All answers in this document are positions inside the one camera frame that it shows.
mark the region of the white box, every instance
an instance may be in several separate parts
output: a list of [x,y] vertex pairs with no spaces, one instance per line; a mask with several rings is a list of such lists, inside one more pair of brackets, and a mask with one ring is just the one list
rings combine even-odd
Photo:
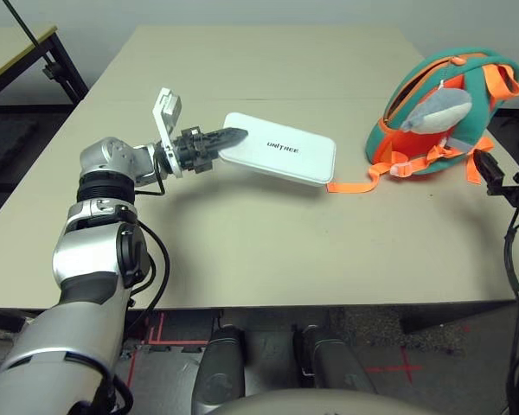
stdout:
[[226,162],[311,186],[332,180],[336,145],[330,138],[238,112],[228,114],[223,126],[248,131],[239,144],[219,152]]

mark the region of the orange strap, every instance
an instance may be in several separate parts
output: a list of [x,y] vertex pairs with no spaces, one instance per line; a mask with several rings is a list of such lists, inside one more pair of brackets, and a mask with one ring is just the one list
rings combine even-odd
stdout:
[[[487,137],[482,137],[469,153],[467,153],[465,172],[468,182],[476,184],[480,184],[481,182],[477,167],[473,160],[474,150],[490,151],[493,148],[494,144]],[[414,158],[410,161],[406,155],[393,151],[389,162],[381,162],[369,167],[368,174],[371,178],[371,183],[331,182],[327,184],[327,191],[329,193],[367,193],[379,184],[381,176],[385,173],[390,172],[390,174],[397,177],[408,177],[415,172],[426,169],[440,158],[454,158],[461,154],[463,153],[460,150],[446,149],[444,146],[439,144],[433,146],[426,156]]]
[[371,183],[335,183],[327,184],[329,193],[367,193],[377,187],[379,178],[388,173],[392,166],[397,163],[407,162],[407,157],[397,151],[393,151],[389,163],[381,162],[373,164],[369,167],[368,174],[371,177]]
[[519,96],[519,84],[510,65],[484,65],[483,72],[486,87],[494,100],[512,99]]
[[473,153],[475,150],[490,151],[494,148],[494,143],[488,137],[481,137],[475,144],[475,147],[467,153],[467,162],[465,164],[465,179],[467,182],[481,184],[481,176],[478,174],[477,166]]

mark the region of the desk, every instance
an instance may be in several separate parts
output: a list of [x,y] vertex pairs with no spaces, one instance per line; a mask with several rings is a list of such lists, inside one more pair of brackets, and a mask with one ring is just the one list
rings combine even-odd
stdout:
[[[367,181],[366,137],[420,60],[389,28],[138,28],[0,212],[0,307],[57,301],[51,258],[75,201],[79,154],[105,136],[158,140],[151,108],[160,87],[182,97],[179,130],[212,131],[228,112],[244,112],[332,137],[336,179]],[[515,173],[499,144],[493,154]],[[136,202],[172,258],[158,308],[511,298],[502,249],[513,209],[464,174],[459,165],[385,177],[364,195],[331,195],[221,161],[169,178],[165,197]],[[149,249],[161,275],[151,240]],[[514,255],[519,273],[519,234]]]
[[[85,97],[88,88],[55,33],[57,29],[52,24],[40,24],[31,28],[31,31],[42,50],[49,52],[61,65],[61,76],[68,83],[62,87],[74,104],[77,104]],[[41,57],[42,51],[35,48],[21,28],[0,28],[0,91]]]

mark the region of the red tape marking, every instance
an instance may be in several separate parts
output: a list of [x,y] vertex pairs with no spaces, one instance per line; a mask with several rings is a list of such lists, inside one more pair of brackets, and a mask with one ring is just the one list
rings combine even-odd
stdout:
[[384,366],[384,367],[366,367],[365,371],[368,374],[382,374],[385,372],[401,372],[404,370],[414,371],[421,370],[423,367],[419,365],[413,366]]
[[152,336],[154,336],[154,326],[150,327],[150,335],[148,336],[148,343],[153,342]]
[[157,329],[157,338],[156,340],[159,342],[162,340],[162,331],[163,331],[163,311],[160,313],[159,317],[159,328]]
[[187,346],[187,345],[196,345],[196,346],[208,346],[207,340],[149,340],[148,344],[151,346],[161,345],[161,346]]
[[401,351],[401,359],[404,361],[404,366],[406,366],[406,375],[407,375],[407,381],[409,383],[413,383],[413,376],[411,370],[408,369],[409,367],[409,359],[407,358],[407,351],[404,346],[400,347]]
[[135,363],[137,361],[137,350],[132,352],[131,365],[129,366],[129,374],[127,375],[127,387],[131,387],[132,375],[135,372]]

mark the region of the wall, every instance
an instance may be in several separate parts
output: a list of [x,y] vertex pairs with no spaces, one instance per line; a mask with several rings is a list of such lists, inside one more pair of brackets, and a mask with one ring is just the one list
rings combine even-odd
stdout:
[[[372,23],[399,27],[422,54],[494,48],[519,63],[519,0],[12,0],[27,23],[55,22],[88,85],[138,24]],[[0,1],[0,26],[15,22]],[[170,42],[166,39],[165,51]],[[36,65],[0,94],[0,105],[68,102]],[[513,104],[519,106],[519,100]]]

